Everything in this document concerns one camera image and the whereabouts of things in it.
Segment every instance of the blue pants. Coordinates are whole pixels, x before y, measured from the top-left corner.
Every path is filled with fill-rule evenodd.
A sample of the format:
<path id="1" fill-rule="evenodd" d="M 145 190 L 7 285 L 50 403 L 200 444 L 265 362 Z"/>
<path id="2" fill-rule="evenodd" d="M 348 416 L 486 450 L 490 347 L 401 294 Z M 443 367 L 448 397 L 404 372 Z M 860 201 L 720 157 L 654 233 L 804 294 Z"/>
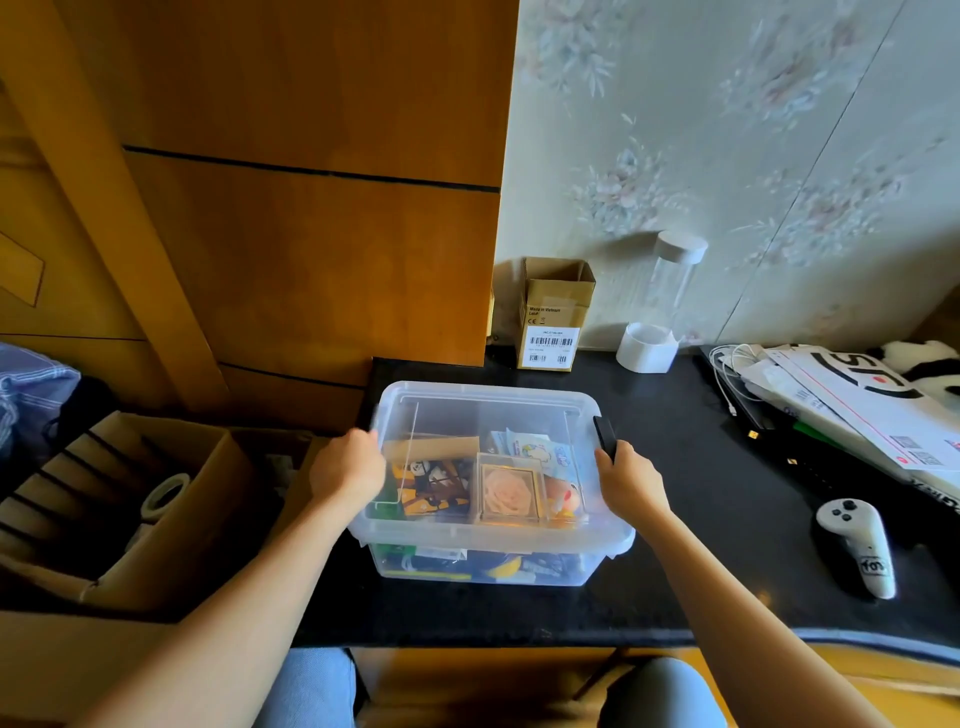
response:
<path id="1" fill-rule="evenodd" d="M 253 728 L 352 728 L 356 676 L 342 649 L 291 649 Z M 693 667 L 658 657 L 607 690 L 598 728 L 726 728 Z"/>

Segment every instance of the white controller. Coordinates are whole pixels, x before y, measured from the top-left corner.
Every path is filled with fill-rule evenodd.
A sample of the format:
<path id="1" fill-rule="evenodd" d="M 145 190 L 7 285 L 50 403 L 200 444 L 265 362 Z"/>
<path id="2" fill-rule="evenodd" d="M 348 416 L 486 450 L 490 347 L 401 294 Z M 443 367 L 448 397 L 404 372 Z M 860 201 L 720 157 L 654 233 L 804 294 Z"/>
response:
<path id="1" fill-rule="evenodd" d="M 874 506 L 856 498 L 831 500 L 820 506 L 817 523 L 844 538 L 871 594 L 878 599 L 892 599 L 897 594 L 887 532 Z"/>

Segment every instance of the forearm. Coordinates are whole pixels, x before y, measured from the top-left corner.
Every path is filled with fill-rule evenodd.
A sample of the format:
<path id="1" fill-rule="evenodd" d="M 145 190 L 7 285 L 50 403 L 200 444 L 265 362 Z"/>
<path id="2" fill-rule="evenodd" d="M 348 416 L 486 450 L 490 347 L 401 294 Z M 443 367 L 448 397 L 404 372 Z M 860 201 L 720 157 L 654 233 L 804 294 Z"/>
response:
<path id="1" fill-rule="evenodd" d="M 248 728 L 350 516 L 312 502 L 78 725 Z"/>
<path id="2" fill-rule="evenodd" d="M 666 571 L 737 724 L 890 723 L 764 607 L 673 514 L 644 536 Z"/>

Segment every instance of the floral wallpaper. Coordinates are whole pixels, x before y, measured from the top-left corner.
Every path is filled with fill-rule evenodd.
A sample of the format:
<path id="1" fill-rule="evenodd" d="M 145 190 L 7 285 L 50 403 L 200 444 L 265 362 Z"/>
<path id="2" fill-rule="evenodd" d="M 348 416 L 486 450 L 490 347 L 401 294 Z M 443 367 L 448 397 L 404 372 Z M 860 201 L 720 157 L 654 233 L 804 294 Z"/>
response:
<path id="1" fill-rule="evenodd" d="M 615 349 L 666 228 L 686 343 L 906 335 L 960 282 L 951 0 L 521 0 L 494 332 L 519 261 L 584 257 Z"/>

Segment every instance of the black handle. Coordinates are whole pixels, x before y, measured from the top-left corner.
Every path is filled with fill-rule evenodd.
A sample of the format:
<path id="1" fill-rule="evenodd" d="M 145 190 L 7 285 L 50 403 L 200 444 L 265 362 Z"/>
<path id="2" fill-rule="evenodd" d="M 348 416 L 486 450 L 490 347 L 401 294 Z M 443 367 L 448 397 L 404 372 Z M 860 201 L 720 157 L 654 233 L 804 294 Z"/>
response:
<path id="1" fill-rule="evenodd" d="M 613 462 L 616 456 L 616 433 L 613 432 L 613 425 L 606 417 L 596 415 L 593 418 L 593 426 L 597 428 L 597 437 L 600 438 L 600 449 L 604 451 Z"/>

